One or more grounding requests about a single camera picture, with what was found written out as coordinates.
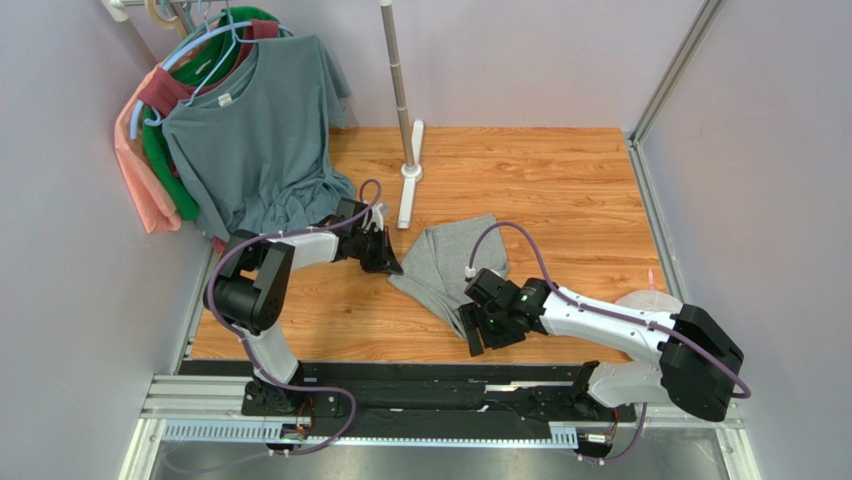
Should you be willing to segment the grey cloth napkin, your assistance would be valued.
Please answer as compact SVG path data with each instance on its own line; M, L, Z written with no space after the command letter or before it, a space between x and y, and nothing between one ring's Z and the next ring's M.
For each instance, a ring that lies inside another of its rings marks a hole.
M389 283L413 298L454 333L465 340L458 309L470 302L464 294L467 286L465 268L476 251L474 266L486 268L504 277L510 269L501 234L491 231L481 244L476 241L496 223L492 214L467 220L427 227L408 249L401 275L389 277Z

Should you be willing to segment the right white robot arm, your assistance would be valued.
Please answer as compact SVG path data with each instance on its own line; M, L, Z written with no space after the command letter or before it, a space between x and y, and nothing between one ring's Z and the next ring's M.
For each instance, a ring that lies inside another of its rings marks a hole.
M652 311L603 302L530 278L523 286L491 269L465 270L461 322L472 355L519 343L528 333L585 339L618 350L627 363L585 365L576 389L607 408L671 403L723 421L750 391L739 377L744 353L703 308Z

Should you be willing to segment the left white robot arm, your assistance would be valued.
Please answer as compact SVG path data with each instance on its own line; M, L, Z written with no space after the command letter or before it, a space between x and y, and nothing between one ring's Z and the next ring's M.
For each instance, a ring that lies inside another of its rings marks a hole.
M375 204L344 198L334 213L306 229L235 233L202 299L237 336L257 382L284 391L315 390L302 384L302 364L288 346L279 317L292 272L347 259L358 261L366 273L403 272Z

